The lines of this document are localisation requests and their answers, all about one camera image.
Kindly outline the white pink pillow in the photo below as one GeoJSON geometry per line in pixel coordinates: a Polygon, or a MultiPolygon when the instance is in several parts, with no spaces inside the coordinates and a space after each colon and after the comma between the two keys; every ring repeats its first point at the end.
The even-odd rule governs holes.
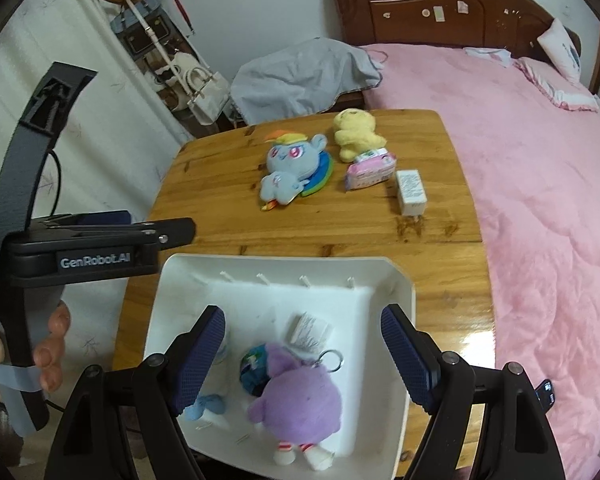
{"type": "Polygon", "coordinates": [[[538,44],[563,77],[572,84],[580,82],[580,55],[567,29],[558,18],[555,18],[550,28],[538,37],[538,44]]]}

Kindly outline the pink bed quilt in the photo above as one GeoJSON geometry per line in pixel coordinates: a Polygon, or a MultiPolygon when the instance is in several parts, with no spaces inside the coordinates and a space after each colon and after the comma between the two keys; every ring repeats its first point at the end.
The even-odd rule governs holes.
{"type": "Polygon", "coordinates": [[[489,261],[495,359],[549,379],[565,472],[600,470],[600,112],[556,106],[552,66],[502,52],[372,44],[371,108],[439,114],[489,261]]]}

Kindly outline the white paper tag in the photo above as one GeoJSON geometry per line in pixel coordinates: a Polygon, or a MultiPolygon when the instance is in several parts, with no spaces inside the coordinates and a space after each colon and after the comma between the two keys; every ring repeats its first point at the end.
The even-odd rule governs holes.
{"type": "Polygon", "coordinates": [[[312,314],[303,313],[294,322],[288,344],[302,352],[317,354],[326,348],[331,334],[332,324],[312,314]]]}

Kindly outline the pink tissue pack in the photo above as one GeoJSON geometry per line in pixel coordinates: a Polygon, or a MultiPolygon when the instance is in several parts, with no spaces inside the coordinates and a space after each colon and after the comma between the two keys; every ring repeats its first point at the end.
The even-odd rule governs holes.
{"type": "Polygon", "coordinates": [[[385,148],[370,150],[355,157],[344,177],[347,191],[370,188],[388,181],[396,171],[396,156],[385,148]]]}

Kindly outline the small white printed box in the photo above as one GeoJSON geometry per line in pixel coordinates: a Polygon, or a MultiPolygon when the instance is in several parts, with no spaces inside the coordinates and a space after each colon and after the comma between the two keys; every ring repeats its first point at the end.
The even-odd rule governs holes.
{"type": "Polygon", "coordinates": [[[403,217],[421,217],[427,206],[427,195],[418,170],[396,172],[398,201],[403,217]]]}

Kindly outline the blue drawstring pouch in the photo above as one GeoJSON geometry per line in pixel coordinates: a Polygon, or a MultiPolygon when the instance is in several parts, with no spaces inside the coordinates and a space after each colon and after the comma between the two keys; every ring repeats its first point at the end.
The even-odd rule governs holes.
{"type": "Polygon", "coordinates": [[[242,388],[250,396],[260,398],[270,380],[266,345],[252,347],[240,360],[239,382],[242,388]]]}

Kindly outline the brown wooden headboard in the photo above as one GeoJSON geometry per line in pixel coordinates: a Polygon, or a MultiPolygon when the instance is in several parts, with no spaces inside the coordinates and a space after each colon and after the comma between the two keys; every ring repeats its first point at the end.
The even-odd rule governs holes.
{"type": "Polygon", "coordinates": [[[554,18],[533,0],[334,0],[343,40],[368,44],[501,48],[548,57],[538,38],[554,18]]]}

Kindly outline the grey cloth on nightstand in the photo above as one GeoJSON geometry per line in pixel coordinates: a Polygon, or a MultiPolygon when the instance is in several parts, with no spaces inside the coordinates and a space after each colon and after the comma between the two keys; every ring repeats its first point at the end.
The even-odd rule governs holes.
{"type": "Polygon", "coordinates": [[[314,38],[244,64],[230,85],[230,98],[252,126],[326,112],[340,96],[380,82],[365,50],[314,38]]]}

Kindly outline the white plastic tray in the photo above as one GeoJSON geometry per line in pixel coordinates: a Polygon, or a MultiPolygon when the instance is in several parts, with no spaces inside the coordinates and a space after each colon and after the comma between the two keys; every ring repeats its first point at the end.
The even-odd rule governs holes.
{"type": "Polygon", "coordinates": [[[398,470],[408,396],[380,333],[381,310],[398,304],[416,318],[413,282],[384,258],[260,258],[177,254],[163,266],[144,353],[166,351],[205,307],[225,313],[226,411],[178,418],[186,441],[214,460],[273,479],[391,479],[398,470]],[[332,326],[325,360],[342,394],[342,426],[323,446],[334,453],[317,472],[303,457],[273,460],[276,443],[250,424],[250,396],[238,380],[242,356],[283,342],[302,314],[332,326]]]}

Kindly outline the white curtain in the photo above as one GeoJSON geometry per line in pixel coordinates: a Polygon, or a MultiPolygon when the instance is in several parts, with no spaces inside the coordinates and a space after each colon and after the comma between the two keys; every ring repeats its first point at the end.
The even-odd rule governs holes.
{"type": "MultiPolygon", "coordinates": [[[[96,0],[24,0],[0,35],[0,169],[16,121],[55,61],[97,72],[73,107],[56,145],[61,163],[46,162],[34,216],[124,209],[145,220],[173,159],[190,135],[149,87],[110,29],[114,10],[96,0]]],[[[68,400],[84,367],[110,367],[126,281],[71,285],[62,299],[71,328],[62,361],[68,400]]],[[[0,453],[9,466],[44,469],[56,420],[29,439],[12,433],[0,413],[0,453]]]]}

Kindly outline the black smartphone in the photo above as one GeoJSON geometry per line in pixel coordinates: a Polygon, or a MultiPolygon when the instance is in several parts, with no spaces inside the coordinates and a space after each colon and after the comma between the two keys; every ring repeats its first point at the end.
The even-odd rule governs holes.
{"type": "Polygon", "coordinates": [[[556,402],[554,386],[548,378],[545,378],[535,388],[535,395],[538,398],[544,413],[547,413],[556,402]]]}

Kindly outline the purple doll plush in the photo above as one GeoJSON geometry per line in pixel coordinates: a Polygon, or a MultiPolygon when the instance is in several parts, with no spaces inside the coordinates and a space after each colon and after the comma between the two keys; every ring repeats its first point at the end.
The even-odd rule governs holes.
{"type": "Polygon", "coordinates": [[[260,398],[253,397],[247,417],[276,440],[274,462],[289,466],[297,454],[314,471],[329,469],[334,454],[322,442],[341,428],[342,396],[332,372],[319,360],[302,360],[282,344],[269,342],[271,380],[260,398]]]}

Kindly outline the yellow chick plush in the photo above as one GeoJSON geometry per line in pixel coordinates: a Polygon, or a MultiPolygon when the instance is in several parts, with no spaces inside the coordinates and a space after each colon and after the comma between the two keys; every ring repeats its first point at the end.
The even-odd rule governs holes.
{"type": "Polygon", "coordinates": [[[358,155],[387,144],[387,140],[376,133],[375,117],[366,110],[347,108],[335,116],[332,125],[342,162],[353,162],[358,155]]]}

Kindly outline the white handbag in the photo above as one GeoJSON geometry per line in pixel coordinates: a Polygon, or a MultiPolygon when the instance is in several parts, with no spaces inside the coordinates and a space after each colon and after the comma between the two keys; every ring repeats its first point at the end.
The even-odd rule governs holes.
{"type": "Polygon", "coordinates": [[[136,4],[132,3],[132,0],[125,0],[125,2],[142,25],[172,76],[182,87],[186,95],[185,104],[190,112],[202,126],[211,126],[221,116],[230,100],[228,81],[219,72],[212,72],[207,65],[198,63],[191,54],[178,52],[173,56],[168,55],[155,29],[140,14],[136,4]]]}

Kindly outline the blue pony plush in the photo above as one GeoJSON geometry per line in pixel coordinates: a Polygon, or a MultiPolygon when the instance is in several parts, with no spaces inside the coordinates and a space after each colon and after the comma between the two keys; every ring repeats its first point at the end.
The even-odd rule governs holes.
{"type": "Polygon", "coordinates": [[[310,138],[300,132],[278,130],[265,138],[268,174],[261,179],[261,209],[288,206],[297,197],[320,192],[332,176],[334,161],[327,148],[327,136],[310,138]]]}

